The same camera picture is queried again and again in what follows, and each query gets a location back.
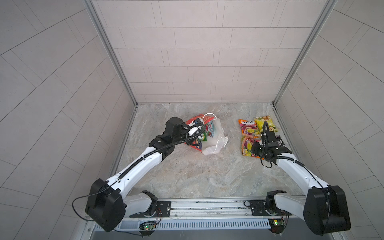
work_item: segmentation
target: white plastic bag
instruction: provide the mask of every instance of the white plastic bag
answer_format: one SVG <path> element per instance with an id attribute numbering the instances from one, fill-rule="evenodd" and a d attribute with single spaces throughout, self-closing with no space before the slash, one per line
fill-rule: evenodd
<path id="1" fill-rule="evenodd" d="M 225 147 L 228 142 L 228 137 L 224 136 L 224 129 L 221 127 L 220 119 L 218 119 L 213 113 L 207 114 L 212 114 L 215 118 L 211 120 L 214 125 L 213 137 L 207 137 L 207 141 L 202 141 L 201 152 L 205 156 L 220 152 L 220 150 Z"/>

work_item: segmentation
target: metal corner post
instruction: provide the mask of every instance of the metal corner post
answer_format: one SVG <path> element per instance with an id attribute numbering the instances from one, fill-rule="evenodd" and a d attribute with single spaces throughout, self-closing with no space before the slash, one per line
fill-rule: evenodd
<path id="1" fill-rule="evenodd" d="M 99 19 L 97 13 L 96 13 L 96 10 L 93 7 L 92 0 L 83 0 L 83 3 L 84 3 L 85 9 L 87 10 L 89 16 L 91 17 L 91 20 L 93 22 L 93 25 L 96 28 L 97 33 L 99 34 L 101 42 L 104 44 L 104 46 L 105 46 L 105 48 L 107 50 L 107 53 L 108 53 L 108 55 L 111 58 L 113 67 L 115 68 L 117 74 L 119 75 L 119 77 L 120 77 L 120 79 L 121 79 L 125 89 L 128 91 L 128 94 L 131 97 L 135 107 L 137 107 L 136 98 L 133 95 L 133 92 L 132 92 L 131 88 L 128 85 L 127 78 L 125 77 L 124 72 L 121 69 L 121 66 L 120 66 L 119 61 L 118 61 L 118 59 L 116 57 L 116 54 L 113 51 L 112 45 L 111 45 L 111 43 L 110 43 L 110 41 L 109 41 L 109 39 L 107 37 L 106 32 L 104 31 L 103 25 L 101 24 L 100 19 Z"/>
<path id="2" fill-rule="evenodd" d="M 279 92 L 277 93 L 276 98 L 273 100 L 272 103 L 274 105 L 276 105 L 280 101 L 281 96 L 283 95 L 284 91 L 287 89 L 287 87 L 288 87 L 289 83 L 291 82 L 293 76 L 295 75 L 296 71 L 299 69 L 300 64 L 304 60 L 304 57 L 307 55 L 307 53 L 308 53 L 309 49 L 311 48 L 314 40 L 316 39 L 321 28 L 323 27 L 325 21 L 327 20 L 327 18 L 331 14 L 331 12 L 333 10 L 333 6 L 336 4 L 336 2 L 337 2 L 337 0 L 328 0 L 325 3 L 325 5 L 324 5 L 319 17 L 317 18 L 310 34 L 308 35 L 307 40 L 305 41 L 305 43 L 304 43 L 303 47 L 301 48 L 295 62 L 293 63 L 290 71 L 288 72 L 288 75 L 285 78 L 283 85 L 281 86 Z"/>

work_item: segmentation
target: marble surface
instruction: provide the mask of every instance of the marble surface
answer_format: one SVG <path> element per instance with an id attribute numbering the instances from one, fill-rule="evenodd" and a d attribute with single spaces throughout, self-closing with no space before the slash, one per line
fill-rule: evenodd
<path id="1" fill-rule="evenodd" d="M 200 113 L 217 115 L 228 136 L 226 147 L 218 154 L 204 156 L 190 146 L 177 145 L 170 156 L 135 185 L 130 195 L 142 190 L 148 190 L 158 198 L 264 196 L 272 190 L 303 195 L 292 178 L 279 167 L 266 168 L 260 159 L 241 154 L 238 119 L 253 120 L 256 116 L 270 115 L 279 129 L 278 134 L 284 139 L 270 103 L 139 105 L 118 171 L 163 133 L 169 118 L 179 117 L 186 121 Z"/>

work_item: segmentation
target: robotic arm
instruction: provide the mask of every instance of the robotic arm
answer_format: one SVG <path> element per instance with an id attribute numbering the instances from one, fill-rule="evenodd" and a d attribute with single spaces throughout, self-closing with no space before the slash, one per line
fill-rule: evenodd
<path id="1" fill-rule="evenodd" d="M 126 213 L 142 212 L 152 216 L 157 198 L 150 192 L 129 196 L 126 203 L 123 199 L 147 172 L 174 151 L 175 145 L 194 145 L 204 131 L 205 125 L 200 120 L 187 125 L 180 118 L 170 118 L 164 133 L 153 139 L 135 161 L 107 181 L 98 179 L 92 184 L 85 212 L 106 232 L 112 231 Z M 276 215 L 278 210 L 289 212 L 303 219 L 318 235 L 350 229 L 344 191 L 338 186 L 329 186 L 299 162 L 287 147 L 280 146 L 275 133 L 268 131 L 267 122 L 262 145 L 256 142 L 251 152 L 282 168 L 306 195 L 306 200 L 302 200 L 281 190 L 268 192 L 265 208 L 270 215 Z"/>

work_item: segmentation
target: tiled wall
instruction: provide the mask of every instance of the tiled wall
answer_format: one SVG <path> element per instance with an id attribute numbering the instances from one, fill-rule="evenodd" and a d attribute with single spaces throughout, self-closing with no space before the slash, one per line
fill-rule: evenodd
<path id="1" fill-rule="evenodd" d="M 81 0 L 1 1 L 0 239 L 68 240 L 132 110 Z"/>
<path id="2" fill-rule="evenodd" d="M 277 104 L 304 163 L 345 191 L 351 239 L 384 239 L 383 12 L 339 0 Z"/>
<path id="3" fill-rule="evenodd" d="M 140 103 L 274 100 L 324 1 L 93 1 Z"/>

